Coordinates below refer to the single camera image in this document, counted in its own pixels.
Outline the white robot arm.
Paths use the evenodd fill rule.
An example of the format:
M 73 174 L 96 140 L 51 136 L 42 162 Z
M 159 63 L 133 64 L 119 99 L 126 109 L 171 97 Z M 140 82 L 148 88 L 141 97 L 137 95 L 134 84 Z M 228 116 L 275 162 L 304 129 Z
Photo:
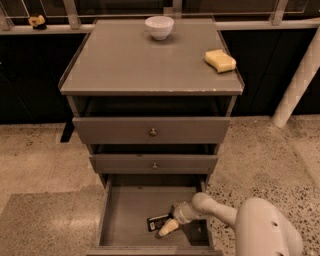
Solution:
M 276 206 L 261 198 L 249 198 L 235 209 L 206 193 L 196 193 L 190 201 L 174 206 L 173 217 L 161 227 L 159 236 L 208 217 L 234 230 L 237 256 L 302 256 L 303 241 L 298 230 Z

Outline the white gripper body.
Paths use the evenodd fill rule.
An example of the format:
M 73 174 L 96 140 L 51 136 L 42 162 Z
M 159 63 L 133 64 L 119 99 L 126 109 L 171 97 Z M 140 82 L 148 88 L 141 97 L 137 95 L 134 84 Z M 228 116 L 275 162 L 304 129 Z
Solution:
M 189 224 L 194 220 L 200 220 L 204 217 L 199 211 L 195 210 L 192 202 L 181 202 L 173 204 L 173 217 L 179 224 Z

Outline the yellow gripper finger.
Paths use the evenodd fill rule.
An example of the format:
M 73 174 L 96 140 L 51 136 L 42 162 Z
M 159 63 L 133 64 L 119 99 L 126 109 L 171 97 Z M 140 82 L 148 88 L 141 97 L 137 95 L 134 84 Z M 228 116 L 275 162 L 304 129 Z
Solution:
M 158 234 L 159 234 L 160 237 L 164 237 L 164 236 L 168 235 L 169 233 L 175 231 L 178 228 L 179 228 L 178 221 L 175 220 L 175 219 L 170 218 L 161 227 L 161 229 L 159 230 Z

